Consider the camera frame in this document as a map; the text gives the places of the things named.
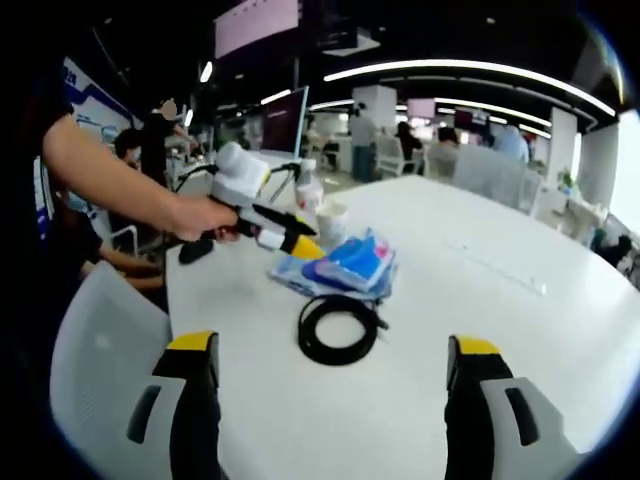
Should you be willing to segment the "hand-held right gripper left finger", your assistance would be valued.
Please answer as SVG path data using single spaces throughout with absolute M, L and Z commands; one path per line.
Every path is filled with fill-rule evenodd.
M 97 342 L 103 479 L 218 479 L 218 336 Z

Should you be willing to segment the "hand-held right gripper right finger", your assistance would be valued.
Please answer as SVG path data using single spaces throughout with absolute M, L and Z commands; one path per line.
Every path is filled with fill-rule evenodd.
M 555 405 L 491 342 L 448 341 L 447 479 L 564 479 L 581 455 Z

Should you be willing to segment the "person's left hand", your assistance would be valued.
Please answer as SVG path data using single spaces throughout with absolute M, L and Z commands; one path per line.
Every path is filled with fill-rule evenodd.
M 207 232 L 217 240 L 236 241 L 238 216 L 230 207 L 204 196 L 178 196 L 167 207 L 163 229 L 186 241 L 196 241 Z

